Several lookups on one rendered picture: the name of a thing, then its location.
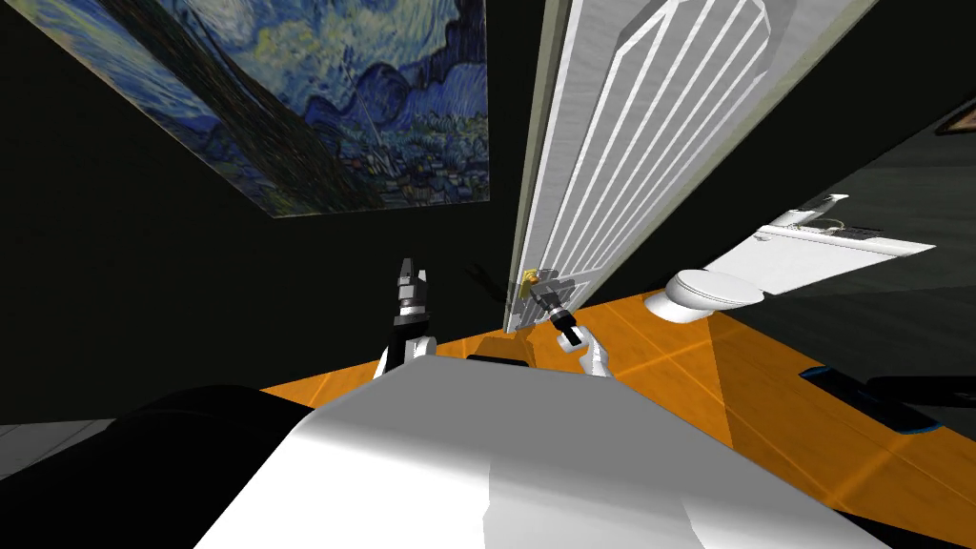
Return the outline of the brown framed picture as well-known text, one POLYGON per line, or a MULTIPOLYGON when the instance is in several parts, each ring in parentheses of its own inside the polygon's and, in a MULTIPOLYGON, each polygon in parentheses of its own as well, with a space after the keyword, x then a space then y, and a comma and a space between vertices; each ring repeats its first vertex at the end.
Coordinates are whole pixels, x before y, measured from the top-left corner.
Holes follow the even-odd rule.
POLYGON ((976 133, 976 99, 942 122, 934 133, 939 136, 976 133))

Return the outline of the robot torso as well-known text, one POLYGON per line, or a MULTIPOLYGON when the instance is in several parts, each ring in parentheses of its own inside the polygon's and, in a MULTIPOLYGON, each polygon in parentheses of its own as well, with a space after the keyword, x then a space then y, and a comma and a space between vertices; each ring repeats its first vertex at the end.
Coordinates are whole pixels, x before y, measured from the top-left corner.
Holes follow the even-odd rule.
POLYGON ((888 549, 611 377, 423 356, 303 418, 194 549, 888 549))

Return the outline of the black blue-edged floor scale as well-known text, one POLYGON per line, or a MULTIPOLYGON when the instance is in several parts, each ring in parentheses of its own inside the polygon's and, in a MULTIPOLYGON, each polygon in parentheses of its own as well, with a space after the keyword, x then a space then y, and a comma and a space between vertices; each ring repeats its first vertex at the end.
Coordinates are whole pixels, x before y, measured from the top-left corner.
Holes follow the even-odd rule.
POLYGON ((837 369, 812 367, 802 371, 799 376, 892 432, 916 435, 930 433, 943 426, 942 422, 895 398, 869 389, 865 383, 837 369))

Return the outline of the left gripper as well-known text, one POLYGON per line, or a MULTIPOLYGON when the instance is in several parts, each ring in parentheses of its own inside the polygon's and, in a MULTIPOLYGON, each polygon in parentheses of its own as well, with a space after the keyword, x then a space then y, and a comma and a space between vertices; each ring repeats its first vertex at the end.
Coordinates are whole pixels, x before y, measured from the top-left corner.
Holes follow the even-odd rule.
POLYGON ((415 268, 412 258, 401 262, 397 278, 397 316, 399 318, 428 317, 428 277, 420 269, 415 281, 415 268))

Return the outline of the white toilet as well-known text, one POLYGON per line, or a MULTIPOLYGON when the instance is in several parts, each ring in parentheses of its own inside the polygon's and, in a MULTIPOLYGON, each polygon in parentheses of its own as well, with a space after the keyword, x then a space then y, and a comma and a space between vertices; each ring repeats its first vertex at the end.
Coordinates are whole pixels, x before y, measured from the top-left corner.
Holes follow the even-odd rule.
POLYGON ((683 270, 643 304, 653 315, 673 323, 691 323, 715 312, 763 302, 763 290, 730 274, 683 270))

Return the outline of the white panelled door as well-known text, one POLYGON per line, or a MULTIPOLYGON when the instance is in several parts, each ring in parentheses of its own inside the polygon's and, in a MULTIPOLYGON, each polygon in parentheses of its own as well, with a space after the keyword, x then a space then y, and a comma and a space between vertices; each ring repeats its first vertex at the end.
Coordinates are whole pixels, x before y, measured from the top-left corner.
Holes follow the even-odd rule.
POLYGON ((503 330, 580 308, 878 0, 559 0, 503 330))

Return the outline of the blue starry night painting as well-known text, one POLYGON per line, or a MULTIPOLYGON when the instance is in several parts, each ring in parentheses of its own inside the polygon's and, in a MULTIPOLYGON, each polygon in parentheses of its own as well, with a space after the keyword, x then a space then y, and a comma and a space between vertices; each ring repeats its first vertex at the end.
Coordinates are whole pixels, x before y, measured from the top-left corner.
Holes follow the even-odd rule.
POLYGON ((484 0, 5 0, 275 218, 489 199, 484 0))

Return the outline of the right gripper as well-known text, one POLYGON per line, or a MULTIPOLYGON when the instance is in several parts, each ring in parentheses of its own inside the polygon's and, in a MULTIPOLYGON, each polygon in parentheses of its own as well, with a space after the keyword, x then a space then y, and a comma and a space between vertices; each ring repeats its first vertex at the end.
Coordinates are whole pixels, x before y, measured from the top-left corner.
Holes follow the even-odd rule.
POLYGON ((554 315, 563 311, 562 299, 559 291, 546 283, 536 282, 530 286, 529 296, 546 315, 554 315))

